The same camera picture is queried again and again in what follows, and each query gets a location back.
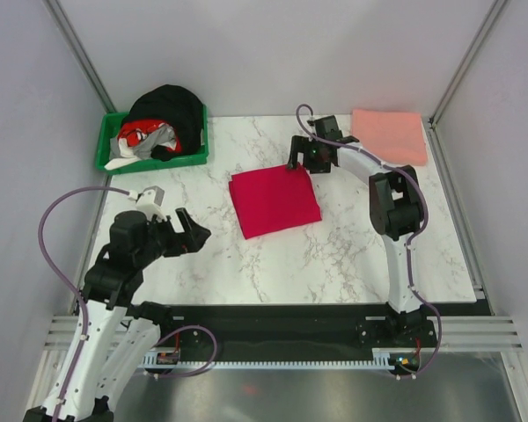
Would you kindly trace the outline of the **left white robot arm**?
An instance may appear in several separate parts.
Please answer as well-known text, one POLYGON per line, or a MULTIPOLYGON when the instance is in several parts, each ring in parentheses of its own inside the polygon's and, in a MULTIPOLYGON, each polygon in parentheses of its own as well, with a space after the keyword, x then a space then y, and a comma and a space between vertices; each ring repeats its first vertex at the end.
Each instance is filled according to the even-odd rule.
POLYGON ((168 319, 168 306, 131 302, 146 267, 159 258, 196 253, 210 238, 210 230, 185 208, 176 214, 181 232, 169 217, 152 212, 114 217, 109 242, 84 277, 77 330, 55 386, 43 404, 26 412, 26 421, 113 420, 143 356, 155 345, 172 342, 176 326, 168 319))

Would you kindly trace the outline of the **magenta t shirt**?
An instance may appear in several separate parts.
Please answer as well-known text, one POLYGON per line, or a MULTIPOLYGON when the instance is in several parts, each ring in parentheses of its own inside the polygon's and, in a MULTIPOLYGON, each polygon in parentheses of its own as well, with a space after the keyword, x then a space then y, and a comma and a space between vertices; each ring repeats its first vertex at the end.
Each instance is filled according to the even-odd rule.
POLYGON ((302 165, 234 174, 229 192, 246 239, 321 220, 310 175, 302 165))

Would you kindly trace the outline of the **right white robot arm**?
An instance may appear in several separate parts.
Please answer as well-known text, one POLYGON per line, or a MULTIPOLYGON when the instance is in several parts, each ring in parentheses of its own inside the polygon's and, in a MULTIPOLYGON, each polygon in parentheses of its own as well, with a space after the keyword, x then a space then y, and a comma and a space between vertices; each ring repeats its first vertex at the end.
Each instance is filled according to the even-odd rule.
POLYGON ((353 135, 340 131, 335 116, 311 117, 297 123, 304 136, 291 138, 287 168, 305 168, 311 174, 326 174, 336 166, 368 186, 369 216, 385 247, 389 295, 385 319, 374 323, 366 335, 373 345, 434 346, 434 324, 428 320, 428 302, 414 283, 413 240, 428 225, 428 206, 415 169, 397 167, 369 152, 353 135))

